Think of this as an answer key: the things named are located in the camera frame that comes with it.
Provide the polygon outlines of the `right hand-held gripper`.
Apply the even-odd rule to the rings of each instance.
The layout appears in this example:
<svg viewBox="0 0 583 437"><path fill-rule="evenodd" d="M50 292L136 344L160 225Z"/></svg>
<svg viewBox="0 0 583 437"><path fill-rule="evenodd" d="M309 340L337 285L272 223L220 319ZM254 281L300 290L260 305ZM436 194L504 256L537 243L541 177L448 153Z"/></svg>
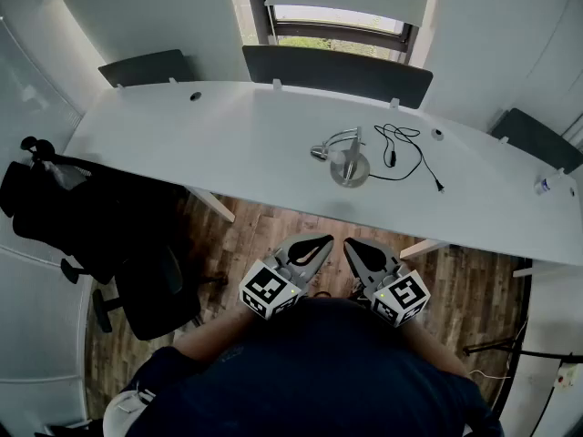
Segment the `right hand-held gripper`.
<svg viewBox="0 0 583 437"><path fill-rule="evenodd" d="M418 271L398 265L388 246L372 239L347 238L344 255L364 286L370 310L392 327L413 319L429 301L431 295Z"/></svg>

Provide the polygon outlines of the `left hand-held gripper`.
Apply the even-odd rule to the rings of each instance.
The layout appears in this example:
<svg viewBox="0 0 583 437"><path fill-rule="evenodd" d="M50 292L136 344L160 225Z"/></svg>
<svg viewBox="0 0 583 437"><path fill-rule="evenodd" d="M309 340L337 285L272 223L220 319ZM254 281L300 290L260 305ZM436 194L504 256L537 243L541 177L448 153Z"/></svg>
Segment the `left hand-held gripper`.
<svg viewBox="0 0 583 437"><path fill-rule="evenodd" d="M307 292L332 248L330 234L291 235L274 254L253 263L240 283L240 300L265 320L288 310Z"/></svg>

